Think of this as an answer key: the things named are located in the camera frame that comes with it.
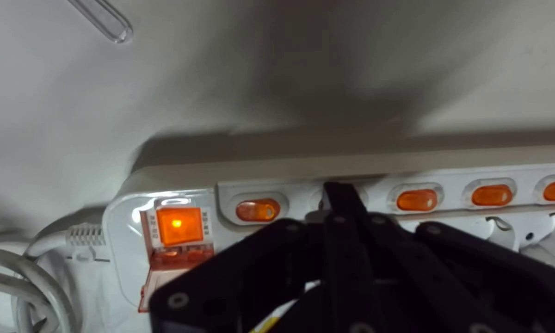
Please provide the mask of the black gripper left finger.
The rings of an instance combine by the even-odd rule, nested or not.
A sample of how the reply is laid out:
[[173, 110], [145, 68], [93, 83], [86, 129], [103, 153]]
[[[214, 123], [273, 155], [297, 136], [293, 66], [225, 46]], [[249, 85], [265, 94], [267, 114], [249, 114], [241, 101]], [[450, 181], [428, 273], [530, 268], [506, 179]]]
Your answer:
[[151, 297], [152, 333], [251, 333], [275, 308], [293, 307], [269, 333], [321, 333], [323, 234], [317, 225], [280, 220], [245, 236]]

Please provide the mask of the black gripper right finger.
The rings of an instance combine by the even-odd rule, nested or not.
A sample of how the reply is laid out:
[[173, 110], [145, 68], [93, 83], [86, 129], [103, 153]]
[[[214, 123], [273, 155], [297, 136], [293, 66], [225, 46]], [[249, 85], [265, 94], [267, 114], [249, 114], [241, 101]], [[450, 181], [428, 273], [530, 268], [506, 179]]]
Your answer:
[[349, 183], [325, 186], [337, 329], [555, 333], [555, 268], [443, 221], [404, 229]]

